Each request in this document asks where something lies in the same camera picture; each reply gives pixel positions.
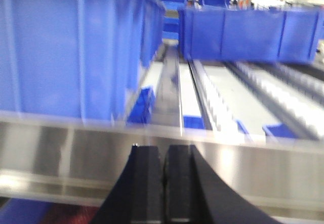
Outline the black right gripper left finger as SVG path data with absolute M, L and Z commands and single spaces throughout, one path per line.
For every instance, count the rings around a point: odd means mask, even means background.
M 128 161 L 91 223 L 163 223 L 163 183 L 156 146 L 132 146 Z

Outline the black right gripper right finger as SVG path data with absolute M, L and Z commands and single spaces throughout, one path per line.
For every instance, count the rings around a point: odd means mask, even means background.
M 164 173 L 167 223 L 278 223 L 226 184 L 194 145 L 171 145 Z

